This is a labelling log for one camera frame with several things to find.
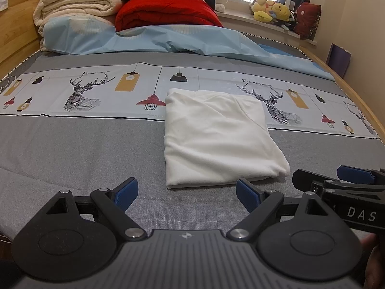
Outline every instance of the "human hand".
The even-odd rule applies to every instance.
[[[364,251],[372,251],[365,270],[365,289],[378,289],[384,280],[384,259],[380,252],[378,235],[370,233],[361,240]]]

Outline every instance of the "dark red pillow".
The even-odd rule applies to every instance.
[[[320,21],[321,6],[304,2],[296,13],[298,24],[294,27],[294,32],[300,35],[300,39],[309,39]]]
[[[203,0],[130,0],[116,15],[115,28],[149,25],[191,24],[223,27]]]

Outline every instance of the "window sill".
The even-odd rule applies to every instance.
[[[272,24],[267,24],[267,23],[262,23],[262,22],[256,21],[253,18],[253,15],[251,15],[250,13],[248,14],[248,13],[244,13],[244,12],[240,12],[240,11],[233,10],[233,9],[228,9],[228,8],[226,8],[226,11],[224,13],[220,13],[220,12],[215,12],[215,13],[220,18],[221,17],[223,17],[223,18],[230,18],[232,20],[238,20],[238,21],[243,21],[243,22],[251,23],[251,24],[254,24],[254,25],[260,25],[262,27],[269,28],[269,29],[275,30],[277,32],[288,34],[289,36],[292,36],[292,37],[297,38],[297,39],[300,38],[300,36],[298,34],[294,33],[294,32],[291,32],[291,31],[288,31],[288,30],[284,30],[283,28],[275,26],[275,25],[272,25]],[[314,46],[317,46],[317,42],[316,41],[313,41],[313,40],[310,40],[310,39],[306,39],[304,41],[309,42],[310,44],[312,44]]]

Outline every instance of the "wooden headboard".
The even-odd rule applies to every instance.
[[[8,0],[9,8],[0,12],[0,79],[39,49],[40,36],[32,20],[33,11],[39,1]],[[339,87],[360,108],[385,142],[384,126],[357,92],[311,51],[306,48],[301,50],[334,76]]]
[[[0,12],[0,79],[39,50],[40,36],[32,14],[40,0],[8,0]]]

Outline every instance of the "silver bolt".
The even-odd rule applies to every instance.
[[[143,229],[133,227],[133,228],[126,229],[124,233],[126,234],[127,237],[139,238],[144,234],[144,231]]]
[[[243,239],[249,235],[249,232],[242,228],[236,228],[230,231],[230,235],[237,239]]]

